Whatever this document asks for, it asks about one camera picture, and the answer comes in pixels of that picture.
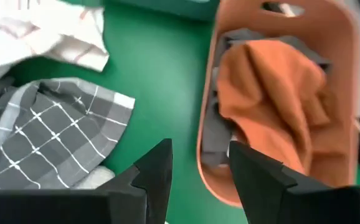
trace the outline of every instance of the basket handle hole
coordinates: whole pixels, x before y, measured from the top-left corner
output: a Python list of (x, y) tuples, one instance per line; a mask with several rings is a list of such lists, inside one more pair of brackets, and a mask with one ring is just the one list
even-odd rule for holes
[(274, 1), (263, 2), (262, 9), (270, 12), (277, 12), (286, 15), (287, 17), (300, 16), (305, 12), (305, 9), (300, 6)]

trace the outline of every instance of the dark gray cloth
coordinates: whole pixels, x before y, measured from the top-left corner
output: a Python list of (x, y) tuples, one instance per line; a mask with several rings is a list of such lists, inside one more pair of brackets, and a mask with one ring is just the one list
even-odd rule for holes
[(0, 189), (73, 187), (111, 153), (135, 102), (78, 78), (2, 81)]
[(309, 49), (305, 43), (296, 37), (281, 36), (275, 38), (266, 38), (264, 35), (249, 30), (238, 29), (228, 31), (223, 34), (216, 43), (216, 50), (213, 59), (213, 69), (211, 86), (209, 89), (206, 114), (204, 118), (204, 127), (202, 130), (202, 154), (201, 161), (209, 166), (218, 166), (228, 163), (227, 150), (232, 137), (233, 124), (226, 121), (219, 113), (219, 103), (217, 99), (217, 73), (220, 60), (224, 52), (233, 45), (244, 44), (248, 40), (279, 40), (295, 49), (299, 50), (310, 60), (314, 61), (324, 71), (330, 69), (330, 61), (321, 57), (316, 52)]

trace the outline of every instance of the laundry basket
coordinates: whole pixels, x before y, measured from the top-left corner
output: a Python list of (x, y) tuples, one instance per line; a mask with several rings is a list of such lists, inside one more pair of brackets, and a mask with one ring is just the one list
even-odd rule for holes
[(197, 141), (197, 166), (207, 189), (220, 201), (241, 207), (232, 175), (228, 167), (207, 167), (201, 163), (201, 137), (206, 112), (208, 91), (211, 82), (212, 61), (217, 39), (230, 30), (248, 28), (267, 37), (292, 35), (302, 40), (309, 48), (329, 59), (332, 63), (327, 73), (327, 87), (332, 102), (336, 105), (335, 118), (341, 128), (341, 139), (347, 141), (347, 161), (353, 166), (345, 170), (350, 184), (354, 182), (357, 166), (357, 131), (354, 118), (358, 108), (359, 93), (359, 36), (352, 16), (340, 3), (332, 0), (281, 0), (304, 9), (303, 14), (287, 17), (283, 14), (262, 9), (264, 0), (221, 1), (216, 26), (211, 39), (207, 64), (204, 96)]

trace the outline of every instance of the green table surface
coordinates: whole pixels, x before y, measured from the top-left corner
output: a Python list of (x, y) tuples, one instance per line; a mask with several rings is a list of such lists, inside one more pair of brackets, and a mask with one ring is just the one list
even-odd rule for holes
[(160, 140), (172, 138), (167, 221), (247, 223), (243, 210), (211, 195), (197, 171), (197, 129), (211, 32), (212, 23), (112, 2), (106, 5), (104, 28), (111, 56), (102, 73), (33, 58), (16, 65), (10, 75), (17, 85), (40, 78), (80, 77), (135, 97), (128, 127), (104, 164), (119, 174)]

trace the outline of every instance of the fabric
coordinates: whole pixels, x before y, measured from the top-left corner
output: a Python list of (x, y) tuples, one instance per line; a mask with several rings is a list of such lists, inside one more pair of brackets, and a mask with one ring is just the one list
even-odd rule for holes
[[(237, 124), (255, 150), (330, 186), (348, 185), (349, 149), (337, 141), (342, 126), (329, 114), (322, 69), (278, 40), (253, 40), (231, 47), (219, 67), (220, 114)], [(312, 164), (335, 157), (310, 173)]]
[[(232, 30), (224, 33), (217, 41), (213, 69), (211, 87), (207, 100), (206, 113), (204, 118), (204, 129), (202, 132), (202, 154), (201, 161), (209, 166), (218, 166), (219, 164), (228, 164), (227, 156), (230, 140), (233, 136), (235, 126), (219, 114), (219, 102), (217, 100), (217, 71), (220, 60), (224, 52), (233, 45), (244, 44), (248, 40), (267, 39), (264, 35), (243, 28)], [(280, 40), (301, 53), (306, 55), (310, 60), (316, 62), (323, 70), (330, 68), (330, 61), (319, 56), (316, 52), (309, 49), (302, 41), (292, 36), (281, 36), (271, 38), (272, 40)]]
[(0, 0), (0, 78), (16, 63), (39, 55), (102, 71), (108, 61), (103, 24), (101, 7)]
[(76, 183), (74, 189), (96, 189), (115, 177), (115, 174), (104, 166), (98, 166), (92, 170), (85, 178)]
[(123, 134), (134, 98), (78, 78), (0, 81), (0, 189), (64, 189), (86, 177)]

